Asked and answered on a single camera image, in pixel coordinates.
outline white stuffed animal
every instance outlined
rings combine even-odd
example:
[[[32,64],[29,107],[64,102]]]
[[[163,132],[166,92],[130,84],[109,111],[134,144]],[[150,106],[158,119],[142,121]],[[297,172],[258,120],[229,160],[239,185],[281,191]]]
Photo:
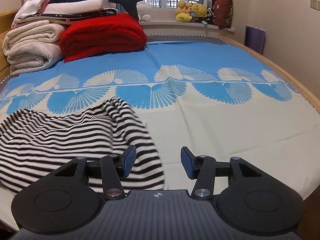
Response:
[[[151,14],[153,7],[147,2],[141,1],[137,2],[137,11],[139,16],[139,21],[151,21]]]

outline red cushion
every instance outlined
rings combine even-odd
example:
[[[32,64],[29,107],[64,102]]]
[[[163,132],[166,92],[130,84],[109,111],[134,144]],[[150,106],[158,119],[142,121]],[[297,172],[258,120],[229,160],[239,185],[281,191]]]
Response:
[[[215,15],[213,24],[219,27],[219,30],[227,28],[232,18],[233,2],[232,0],[217,0],[213,6]]]
[[[60,40],[64,62],[109,52],[142,49],[147,36],[141,25],[126,13],[72,24]]]

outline plush tail fin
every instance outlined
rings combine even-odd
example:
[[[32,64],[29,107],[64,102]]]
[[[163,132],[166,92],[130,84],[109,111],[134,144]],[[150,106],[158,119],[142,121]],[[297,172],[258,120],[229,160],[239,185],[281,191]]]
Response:
[[[130,14],[133,18],[135,18],[137,21],[139,20],[138,12],[137,12],[137,2],[143,1],[143,0],[124,0],[121,5],[126,10],[128,14]]]

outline metal screw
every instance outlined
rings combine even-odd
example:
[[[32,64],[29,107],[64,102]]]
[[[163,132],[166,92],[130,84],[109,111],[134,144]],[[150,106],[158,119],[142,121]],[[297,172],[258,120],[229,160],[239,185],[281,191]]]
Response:
[[[205,188],[200,188],[200,189],[197,189],[195,191],[195,194],[198,196],[198,197],[206,197],[206,196],[209,196],[210,195],[210,191],[205,189]]]
[[[122,190],[118,188],[111,188],[108,189],[106,193],[109,197],[118,197],[122,194]]]

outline gray gripper base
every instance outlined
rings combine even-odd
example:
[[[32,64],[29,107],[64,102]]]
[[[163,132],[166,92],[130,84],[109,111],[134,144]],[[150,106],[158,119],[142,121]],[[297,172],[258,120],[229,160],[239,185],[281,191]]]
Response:
[[[59,235],[37,235],[22,229],[12,240],[301,240],[294,232],[253,236],[233,229],[208,201],[186,190],[132,190],[108,201],[87,225]]]

